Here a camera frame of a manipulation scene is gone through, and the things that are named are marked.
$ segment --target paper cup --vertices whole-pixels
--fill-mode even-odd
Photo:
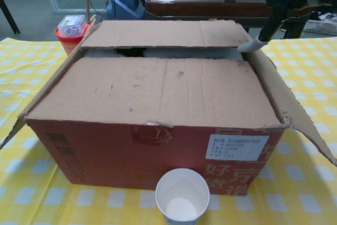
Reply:
[[[155,197],[168,225],[195,225],[209,205],[210,190],[201,175],[180,168],[162,176]]]

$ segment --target red bucket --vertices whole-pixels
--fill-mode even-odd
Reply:
[[[70,53],[74,50],[74,48],[76,48],[78,43],[81,42],[84,35],[88,32],[89,28],[90,28],[90,23],[87,23],[84,33],[81,36],[70,37],[70,38],[62,37],[61,33],[59,32],[57,28],[55,30],[55,36],[61,42],[63,49],[67,53],[67,55],[70,55]]]

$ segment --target blue robot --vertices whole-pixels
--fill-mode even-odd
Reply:
[[[107,14],[108,19],[145,19],[145,8],[139,0],[110,0]]]

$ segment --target open cardboard box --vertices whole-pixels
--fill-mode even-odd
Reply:
[[[236,195],[247,193],[287,128],[337,165],[261,51],[243,54],[245,61],[109,57],[116,48],[172,54],[250,39],[231,21],[104,21],[20,114],[1,148],[27,123],[73,183],[154,189],[168,170],[184,167],[212,193]]]

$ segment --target tablecloth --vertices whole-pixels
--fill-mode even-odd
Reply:
[[[273,60],[337,155],[337,38],[275,40]],[[0,42],[0,140],[65,60],[59,42]],[[245,197],[211,195],[198,224],[337,224],[337,168],[286,131]],[[71,184],[29,127],[0,151],[0,222],[165,224],[154,192]]]

